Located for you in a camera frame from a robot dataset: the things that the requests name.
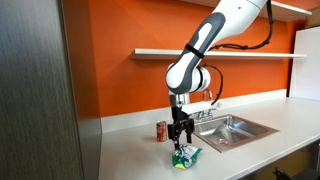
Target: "white shelf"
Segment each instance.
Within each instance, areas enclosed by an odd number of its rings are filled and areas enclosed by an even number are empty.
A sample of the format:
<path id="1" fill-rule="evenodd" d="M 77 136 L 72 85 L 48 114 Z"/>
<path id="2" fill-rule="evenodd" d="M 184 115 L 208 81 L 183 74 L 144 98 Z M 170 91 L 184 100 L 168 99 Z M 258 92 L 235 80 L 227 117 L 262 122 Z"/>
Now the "white shelf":
<path id="1" fill-rule="evenodd" d="M 198 4 L 202 6 L 216 7 L 220 0 L 179 0 L 183 2 Z M 312 12 L 289 6 L 283 3 L 276 1 L 271 1 L 272 4 L 272 13 L 274 20 L 278 21 L 293 21 L 298 19 L 304 19 L 305 17 L 312 14 Z M 259 14 L 260 17 L 267 18 L 267 9 L 264 7 Z"/>
<path id="2" fill-rule="evenodd" d="M 163 49 L 134 49 L 131 59 L 137 60 L 176 60 L 182 50 Z M 284 58 L 306 58 L 306 54 L 283 54 L 283 53 L 251 53 L 251 52 L 221 52 L 209 51 L 206 53 L 207 59 L 228 59 L 228 60 L 282 60 Z"/>

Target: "sink basin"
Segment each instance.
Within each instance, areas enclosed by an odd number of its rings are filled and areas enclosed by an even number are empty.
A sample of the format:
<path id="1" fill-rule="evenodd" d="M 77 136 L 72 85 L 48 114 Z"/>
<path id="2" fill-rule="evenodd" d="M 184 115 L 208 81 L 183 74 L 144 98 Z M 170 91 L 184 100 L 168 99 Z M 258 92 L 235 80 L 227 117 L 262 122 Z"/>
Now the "sink basin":
<path id="1" fill-rule="evenodd" d="M 228 114 L 196 122 L 194 134 L 224 152 L 275 132 L 278 130 Z"/>

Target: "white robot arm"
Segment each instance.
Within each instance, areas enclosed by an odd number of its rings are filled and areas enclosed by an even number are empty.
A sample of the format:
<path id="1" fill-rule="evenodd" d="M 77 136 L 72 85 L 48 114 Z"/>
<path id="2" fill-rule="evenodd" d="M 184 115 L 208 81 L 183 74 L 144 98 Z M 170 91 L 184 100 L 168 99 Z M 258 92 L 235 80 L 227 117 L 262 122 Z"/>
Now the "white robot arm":
<path id="1" fill-rule="evenodd" d="M 168 125 L 169 139 L 179 148 L 182 130 L 187 132 L 191 143 L 193 122 L 184 112 L 183 95 L 205 90 L 210 84 L 210 74 L 199 67 L 204 54 L 221 39 L 241 34 L 258 16 L 267 0 L 221 0 L 215 10 L 200 24 L 191 40 L 185 46 L 178 60 L 167 71 L 166 82 L 170 90 L 174 124 Z"/>

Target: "white countertop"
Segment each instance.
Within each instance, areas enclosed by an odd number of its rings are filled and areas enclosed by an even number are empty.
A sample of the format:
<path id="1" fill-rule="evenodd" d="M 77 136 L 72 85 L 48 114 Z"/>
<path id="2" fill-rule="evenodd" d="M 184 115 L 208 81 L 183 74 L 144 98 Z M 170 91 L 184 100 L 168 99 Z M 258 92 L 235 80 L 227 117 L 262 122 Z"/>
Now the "white countertop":
<path id="1" fill-rule="evenodd" d="M 320 139 L 320 101 L 280 98 L 214 113 L 233 114 L 280 132 L 224 153 L 192 135 L 192 146 L 203 150 L 187 170 L 173 167 L 173 143 L 156 141 L 155 123 L 104 133 L 99 180 L 238 179 Z M 180 143 L 186 143 L 185 133 Z"/>

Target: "soda can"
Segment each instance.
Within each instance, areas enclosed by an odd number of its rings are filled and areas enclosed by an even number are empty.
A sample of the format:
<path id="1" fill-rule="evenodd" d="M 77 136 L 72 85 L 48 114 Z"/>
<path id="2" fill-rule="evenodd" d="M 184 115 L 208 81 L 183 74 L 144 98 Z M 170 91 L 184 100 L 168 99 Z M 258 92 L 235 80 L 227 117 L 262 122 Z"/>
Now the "soda can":
<path id="1" fill-rule="evenodd" d="M 165 121 L 157 122 L 157 141 L 165 142 L 167 140 L 167 123 Z"/>

